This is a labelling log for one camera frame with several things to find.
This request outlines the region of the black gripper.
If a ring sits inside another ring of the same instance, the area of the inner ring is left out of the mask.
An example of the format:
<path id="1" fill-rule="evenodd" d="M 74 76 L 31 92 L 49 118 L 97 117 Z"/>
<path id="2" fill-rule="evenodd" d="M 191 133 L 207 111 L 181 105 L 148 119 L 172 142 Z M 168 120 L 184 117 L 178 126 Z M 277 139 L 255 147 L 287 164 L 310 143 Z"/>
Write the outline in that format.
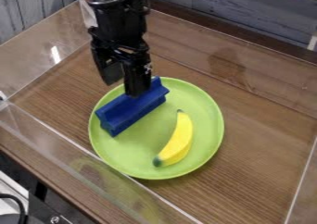
<path id="1" fill-rule="evenodd" d="M 89 0 L 97 25 L 89 33 L 93 37 L 93 59 L 106 85 L 125 77 L 126 94 L 141 96 L 152 85 L 148 31 L 148 0 Z"/>

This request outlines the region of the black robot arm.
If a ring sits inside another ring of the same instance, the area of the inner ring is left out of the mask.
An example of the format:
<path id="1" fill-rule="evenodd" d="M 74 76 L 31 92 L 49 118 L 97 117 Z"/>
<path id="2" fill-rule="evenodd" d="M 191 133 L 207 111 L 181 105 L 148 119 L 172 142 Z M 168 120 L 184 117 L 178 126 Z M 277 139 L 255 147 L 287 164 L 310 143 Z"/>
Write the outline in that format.
<path id="1" fill-rule="evenodd" d="M 125 80 L 126 94 L 141 96 L 152 85 L 150 47 L 144 39 L 148 0 L 88 0 L 97 19 L 90 26 L 93 59 L 108 85 Z"/>

